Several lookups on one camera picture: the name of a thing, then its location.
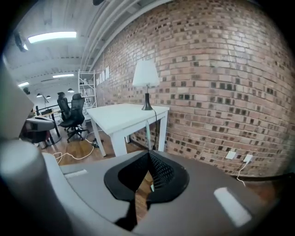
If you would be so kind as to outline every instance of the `wall outlet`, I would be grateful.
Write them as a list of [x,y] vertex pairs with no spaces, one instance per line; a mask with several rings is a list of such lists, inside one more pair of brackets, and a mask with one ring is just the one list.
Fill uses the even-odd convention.
[[247,154],[244,158],[244,162],[249,162],[252,159],[253,155]]
[[229,151],[229,153],[227,153],[225,158],[233,160],[235,158],[235,156],[236,156],[235,152]]

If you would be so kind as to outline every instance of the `white cable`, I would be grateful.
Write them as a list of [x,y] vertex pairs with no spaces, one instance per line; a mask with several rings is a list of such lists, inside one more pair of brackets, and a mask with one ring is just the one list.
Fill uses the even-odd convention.
[[[244,167],[243,167],[242,169],[244,169],[248,163],[249,163],[249,161],[246,162],[246,164],[244,165]],[[240,172],[241,172],[242,169],[240,169],[240,171],[239,171],[238,176],[237,176],[236,179],[237,179],[238,181],[241,181],[241,182],[244,184],[244,186],[246,186],[245,183],[244,183],[244,181],[242,181],[242,180],[239,179]]]
[[[93,132],[87,134],[86,137],[85,137],[85,140],[86,140],[87,142],[91,143],[91,144],[92,144],[92,142],[90,142],[90,141],[87,139],[87,136],[90,135],[90,134],[92,134],[92,133],[93,133]],[[53,155],[55,155],[55,154],[59,154],[59,153],[61,154],[61,156],[55,158],[56,160],[60,159],[60,160],[58,161],[58,164],[59,164],[60,161],[62,160],[63,156],[66,155],[66,154],[70,155],[72,158],[74,158],[74,159],[76,159],[76,160],[81,160],[81,159],[84,159],[85,157],[88,157],[88,156],[93,152],[93,150],[94,150],[94,147],[92,147],[92,150],[91,150],[91,152],[90,152],[88,155],[86,155],[86,156],[84,156],[84,157],[81,157],[81,158],[76,158],[76,157],[74,157],[72,154],[69,154],[69,153],[62,154],[61,152],[54,153]]]

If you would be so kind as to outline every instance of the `ceiling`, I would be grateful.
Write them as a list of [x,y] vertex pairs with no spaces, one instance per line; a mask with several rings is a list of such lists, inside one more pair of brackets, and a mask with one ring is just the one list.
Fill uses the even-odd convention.
[[[15,29],[28,51],[21,52],[12,36],[4,51],[4,62],[17,83],[29,82],[29,89],[52,87],[77,81],[78,70],[93,68],[104,48],[128,23],[144,12],[171,0],[41,0]],[[77,37],[30,44],[28,37],[76,31]],[[74,77],[53,79],[73,73]]]

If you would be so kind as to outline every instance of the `ceiling light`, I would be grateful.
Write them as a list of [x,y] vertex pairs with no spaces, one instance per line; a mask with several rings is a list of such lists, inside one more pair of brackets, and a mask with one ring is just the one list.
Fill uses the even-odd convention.
[[67,74],[67,75],[56,75],[56,76],[52,76],[53,78],[62,78],[62,77],[72,77],[74,76],[74,74]]
[[53,32],[42,35],[29,37],[30,43],[39,42],[48,39],[61,39],[61,38],[76,38],[77,32]]
[[26,85],[29,85],[29,83],[28,82],[24,82],[24,83],[19,84],[18,86],[19,87],[22,87],[22,86],[26,86]]

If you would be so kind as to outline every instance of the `brick wall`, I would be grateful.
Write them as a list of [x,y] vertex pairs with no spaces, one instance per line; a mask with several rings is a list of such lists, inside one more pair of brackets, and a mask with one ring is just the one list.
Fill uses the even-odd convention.
[[[282,174],[294,150],[293,59],[275,24],[245,1],[175,0],[128,25],[96,69],[110,66],[98,104],[142,103],[137,60],[154,59],[151,104],[170,106],[165,150],[236,175]],[[145,131],[132,135],[145,144]],[[227,160],[229,150],[237,159]]]

